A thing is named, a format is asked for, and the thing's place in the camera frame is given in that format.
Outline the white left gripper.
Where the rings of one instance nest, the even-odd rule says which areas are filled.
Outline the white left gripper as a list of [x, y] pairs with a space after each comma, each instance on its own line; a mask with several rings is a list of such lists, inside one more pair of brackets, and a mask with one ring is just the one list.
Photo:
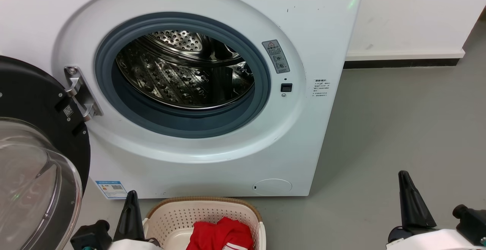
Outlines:
[[163, 250], [158, 240], [145, 239], [138, 194], [129, 191], [109, 250]]

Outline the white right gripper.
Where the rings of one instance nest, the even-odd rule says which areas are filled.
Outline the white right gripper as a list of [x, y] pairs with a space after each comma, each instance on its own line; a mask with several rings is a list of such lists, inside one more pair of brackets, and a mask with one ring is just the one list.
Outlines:
[[402, 226], [392, 229], [388, 250], [484, 250], [485, 226], [435, 229], [437, 226], [408, 171], [399, 171]]

